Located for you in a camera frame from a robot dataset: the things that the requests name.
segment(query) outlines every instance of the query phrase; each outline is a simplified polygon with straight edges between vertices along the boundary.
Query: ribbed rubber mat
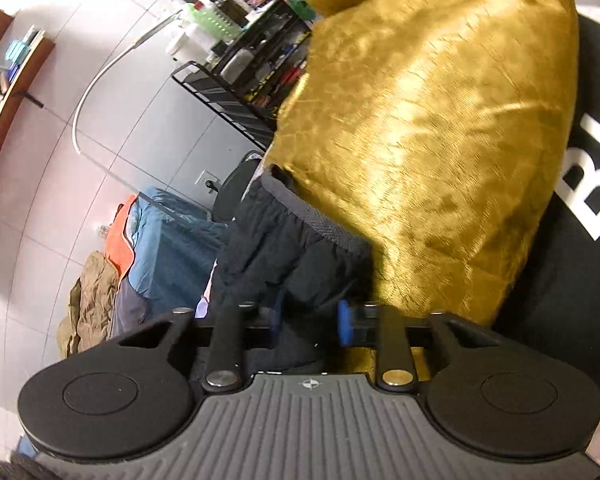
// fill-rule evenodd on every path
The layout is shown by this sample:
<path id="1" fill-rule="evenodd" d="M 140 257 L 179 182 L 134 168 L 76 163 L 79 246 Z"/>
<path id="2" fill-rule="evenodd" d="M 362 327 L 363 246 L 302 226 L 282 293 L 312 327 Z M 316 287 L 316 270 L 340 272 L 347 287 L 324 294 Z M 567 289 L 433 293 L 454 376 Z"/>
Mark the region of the ribbed rubber mat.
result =
<path id="1" fill-rule="evenodd" d="M 476 456 L 441 436 L 410 396 L 366 376 L 259 374 L 208 398 L 170 443 L 129 462 L 39 461 L 67 480 L 589 480 L 584 454 L 513 464 Z"/>

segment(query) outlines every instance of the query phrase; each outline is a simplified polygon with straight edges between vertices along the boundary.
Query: metal rack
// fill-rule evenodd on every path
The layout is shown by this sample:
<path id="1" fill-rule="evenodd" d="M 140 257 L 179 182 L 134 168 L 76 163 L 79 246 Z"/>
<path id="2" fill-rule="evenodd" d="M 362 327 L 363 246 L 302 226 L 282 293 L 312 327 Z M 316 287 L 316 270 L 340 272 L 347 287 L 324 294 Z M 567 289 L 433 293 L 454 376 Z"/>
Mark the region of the metal rack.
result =
<path id="1" fill-rule="evenodd" d="M 276 17 L 277 24 L 280 26 L 270 37 L 262 40 L 263 36 L 266 36 L 267 24 L 270 25 L 273 16 Z M 269 62 L 270 58 L 280 49 L 284 39 L 295 30 L 300 30 L 306 33 L 307 36 L 311 31 L 308 25 L 293 12 L 284 0 L 276 0 L 251 27 L 228 46 L 215 65 L 209 66 L 189 61 L 174 70 L 171 73 L 171 78 L 231 124 L 255 146 L 261 150 L 266 150 L 276 131 L 275 114 L 272 114 L 266 107 L 248 102 L 244 96 L 251 90 L 251 100 L 253 100 L 253 92 L 259 94 L 270 80 L 274 80 L 276 75 L 280 75 L 282 67 L 297 52 L 300 44 L 293 47 L 282 60 L 278 60 L 267 74 L 265 81 L 253 85 L 257 68 Z M 252 50 L 253 60 L 247 65 L 235 83 L 229 84 L 221 77 L 220 73 L 229 60 L 242 48 Z"/>

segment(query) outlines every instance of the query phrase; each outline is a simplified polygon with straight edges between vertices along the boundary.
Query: white printed letter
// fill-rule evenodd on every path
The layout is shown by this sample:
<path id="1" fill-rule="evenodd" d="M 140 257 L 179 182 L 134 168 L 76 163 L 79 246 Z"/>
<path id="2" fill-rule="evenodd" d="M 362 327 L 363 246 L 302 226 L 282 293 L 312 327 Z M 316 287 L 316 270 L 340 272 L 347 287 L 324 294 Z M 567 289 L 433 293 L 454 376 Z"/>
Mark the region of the white printed letter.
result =
<path id="1" fill-rule="evenodd" d="M 581 167 L 584 172 L 576 189 L 571 189 L 564 181 L 564 176 L 573 166 Z M 579 148 L 569 148 L 562 162 L 562 174 L 555 192 L 594 240 L 600 237 L 600 211 L 594 213 L 585 200 L 597 187 L 600 187 L 600 170 L 596 170 L 591 157 Z"/>

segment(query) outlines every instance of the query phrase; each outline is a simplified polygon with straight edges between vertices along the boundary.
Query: blue blanket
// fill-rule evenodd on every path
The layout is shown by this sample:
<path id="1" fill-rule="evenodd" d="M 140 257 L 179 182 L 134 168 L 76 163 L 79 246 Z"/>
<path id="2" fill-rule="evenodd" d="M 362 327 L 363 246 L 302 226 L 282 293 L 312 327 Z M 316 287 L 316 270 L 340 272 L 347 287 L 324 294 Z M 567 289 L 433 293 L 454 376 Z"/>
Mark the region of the blue blanket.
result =
<path id="1" fill-rule="evenodd" d="M 144 319 L 153 319 L 178 306 L 195 310 L 226 225 L 207 221 L 206 211 L 163 189 L 151 187 L 144 193 L 179 218 L 175 220 L 141 198 L 129 211 L 128 235 L 136 257 L 128 281 L 147 300 Z"/>

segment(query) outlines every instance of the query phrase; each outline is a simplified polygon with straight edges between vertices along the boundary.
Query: black machine base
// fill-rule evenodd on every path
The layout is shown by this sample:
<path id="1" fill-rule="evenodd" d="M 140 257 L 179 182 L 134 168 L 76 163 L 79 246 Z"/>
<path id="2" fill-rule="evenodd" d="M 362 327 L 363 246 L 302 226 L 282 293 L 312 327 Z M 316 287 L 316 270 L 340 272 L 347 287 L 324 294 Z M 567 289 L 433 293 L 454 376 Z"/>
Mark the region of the black machine base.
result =
<path id="1" fill-rule="evenodd" d="M 275 345 L 276 316 L 249 307 L 215 326 L 177 309 L 35 375 L 18 410 L 40 462 L 93 480 L 600 474 L 582 452 L 600 393 L 569 365 L 451 314 L 413 320 L 343 302 L 341 342 L 378 350 L 375 384 L 244 378 L 231 342 Z M 425 348 L 432 380 L 418 381 L 411 346 Z M 210 348 L 203 384 L 189 380 L 200 347 Z"/>

